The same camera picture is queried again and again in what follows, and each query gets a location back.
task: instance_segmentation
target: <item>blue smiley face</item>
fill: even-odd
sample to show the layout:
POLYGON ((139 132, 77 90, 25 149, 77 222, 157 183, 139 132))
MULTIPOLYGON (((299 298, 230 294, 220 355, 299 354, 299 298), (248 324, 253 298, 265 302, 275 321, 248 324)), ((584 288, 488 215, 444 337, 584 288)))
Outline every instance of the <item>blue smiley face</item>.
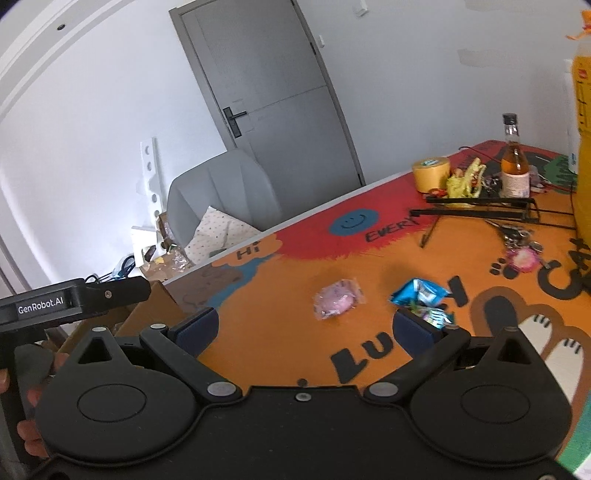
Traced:
POLYGON ((350 236, 373 227, 379 218, 375 210, 360 209, 337 218, 330 226, 330 233, 336 236, 350 236))

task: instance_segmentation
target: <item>bottle cap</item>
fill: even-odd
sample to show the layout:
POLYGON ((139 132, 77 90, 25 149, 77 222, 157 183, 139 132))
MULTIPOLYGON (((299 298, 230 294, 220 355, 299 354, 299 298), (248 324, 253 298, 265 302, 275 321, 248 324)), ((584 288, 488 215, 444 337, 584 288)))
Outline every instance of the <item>bottle cap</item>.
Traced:
POLYGON ((504 113, 503 121, 505 125, 517 125, 517 114, 516 113, 504 113))
POLYGON ((581 15, 583 16, 584 27, 591 28, 591 10, 583 10, 581 15))

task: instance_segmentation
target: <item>white wall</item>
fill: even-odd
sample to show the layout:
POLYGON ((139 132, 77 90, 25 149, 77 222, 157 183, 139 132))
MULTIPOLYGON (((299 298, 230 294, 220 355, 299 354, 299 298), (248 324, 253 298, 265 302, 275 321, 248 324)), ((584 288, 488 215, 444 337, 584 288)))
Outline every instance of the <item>white wall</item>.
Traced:
POLYGON ((566 151, 563 59, 582 28, 582 0, 298 0, 326 62, 368 182, 461 145, 522 139, 566 151), (506 67, 468 67, 459 50, 498 50, 506 67))
POLYGON ((10 211, 0 202, 0 218, 12 214, 27 239, 5 241, 34 287, 106 273, 131 251, 130 227, 149 224, 136 192, 140 141, 157 137, 165 191, 225 151, 168 15, 178 5, 123 7, 54 61, 1 122, 10 211))
MULTIPOLYGON (((362 18, 354 0, 298 1, 326 42, 319 52, 368 182, 502 138, 506 111, 525 142, 566 150, 562 60, 575 43, 564 36, 580 31, 582 0, 367 0, 362 18), (460 50, 505 60, 469 67, 460 50)), ((129 227, 148 223, 135 192, 141 140, 158 138, 165 190, 224 151, 168 17, 179 3, 123 7, 1 122, 0 218, 18 224, 2 236, 33 286, 107 272, 130 250, 129 227)))

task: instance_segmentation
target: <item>human hand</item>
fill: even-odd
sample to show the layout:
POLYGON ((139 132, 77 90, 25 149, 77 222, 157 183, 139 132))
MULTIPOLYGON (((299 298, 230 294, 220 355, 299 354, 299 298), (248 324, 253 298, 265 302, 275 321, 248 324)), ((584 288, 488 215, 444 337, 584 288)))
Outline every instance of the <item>human hand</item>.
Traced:
MULTIPOLYGON (((56 353, 53 360, 53 370, 59 370, 66 362, 67 358, 67 353, 56 353)), ((10 377, 8 375, 8 370, 0 369, 0 394, 6 392, 9 386, 10 377)), ((27 400, 33 407, 36 407, 39 403, 43 388, 44 385, 39 385, 31 388, 27 392, 27 400)), ((41 440, 41 434, 39 434, 39 430, 37 430, 37 425, 35 424, 34 419, 18 422, 17 432, 19 437, 25 441, 25 450, 30 455, 41 458, 47 458, 49 456, 47 450, 45 450, 45 446, 41 440)))

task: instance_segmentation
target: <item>door frame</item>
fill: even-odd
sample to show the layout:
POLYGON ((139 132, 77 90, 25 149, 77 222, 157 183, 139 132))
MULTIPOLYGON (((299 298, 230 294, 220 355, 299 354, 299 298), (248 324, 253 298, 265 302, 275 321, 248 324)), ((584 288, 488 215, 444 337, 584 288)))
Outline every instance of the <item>door frame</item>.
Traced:
MULTIPOLYGON (((193 2, 191 2, 187 5, 183 5, 182 7, 173 8, 172 10, 169 11, 169 14, 170 14, 170 18, 173 21, 174 28, 177 31, 177 35, 178 35, 178 38, 181 42, 181 45, 183 46, 183 50, 185 52, 185 55, 187 56, 187 59, 189 60, 189 65, 191 65, 191 69, 193 71, 193 74, 195 75, 195 79, 197 80, 197 84, 199 85, 201 93, 203 94, 203 98, 205 99, 205 103, 207 105, 207 108, 209 109, 209 112, 211 113, 211 115, 213 117, 213 122, 216 125, 216 128, 219 131, 220 136, 222 137, 222 141, 228 150, 234 150, 235 148, 237 148, 236 142, 234 141, 234 136, 230 132, 229 125, 226 122, 226 119, 222 113, 222 109, 216 101, 215 95, 213 94, 212 87, 207 79, 207 76, 205 75, 205 70, 203 70, 203 65, 201 64, 201 61, 199 60, 199 56, 197 55, 197 51, 195 50, 195 47, 193 46, 193 42, 191 41, 191 38, 189 37, 189 32, 187 31, 187 28, 183 22, 182 17, 181 17, 182 15, 184 15, 192 10, 195 10, 198 7, 202 7, 203 5, 210 4, 214 1, 216 1, 216 0, 194 0, 193 2)), ((299 4, 297 3, 297 0, 283 0, 283 1, 291 2, 292 6, 295 10, 295 13, 296 13, 298 19, 300 20, 300 24, 304 29, 306 37, 308 38, 308 40, 310 42, 310 47, 312 47, 314 50, 314 53, 315 53, 314 56, 316 58, 316 62, 318 64, 318 66, 320 67, 320 72, 322 73, 322 76, 324 77, 324 81, 326 82, 326 85, 328 87, 330 97, 331 97, 332 102, 335 106, 337 116, 339 117, 339 122, 340 122, 341 128, 343 129, 343 133, 345 134, 345 139, 347 141, 347 145, 348 145, 349 151, 351 153, 351 158, 353 160, 353 165, 355 166, 357 176, 359 177, 359 182, 361 183, 361 186, 365 186, 366 185, 365 177, 363 176, 363 170, 361 169, 361 164, 359 163, 359 157, 357 155, 357 150, 356 150, 355 145, 353 143, 353 138, 351 137, 351 132, 349 130, 349 126, 347 125, 347 122, 345 120, 345 114, 343 113, 343 110, 340 106, 339 99, 337 98, 333 83, 330 80, 329 72, 326 69, 324 59, 322 58, 322 55, 320 55, 320 49, 317 45, 316 39, 314 38, 314 35, 312 34, 312 31, 310 29, 310 26, 308 25, 306 19, 304 18, 304 14, 302 13, 302 10, 301 10, 299 4)))
POLYGON ((31 290, 31 286, 17 267, 2 236, 0 236, 0 281, 8 287, 12 295, 31 290))

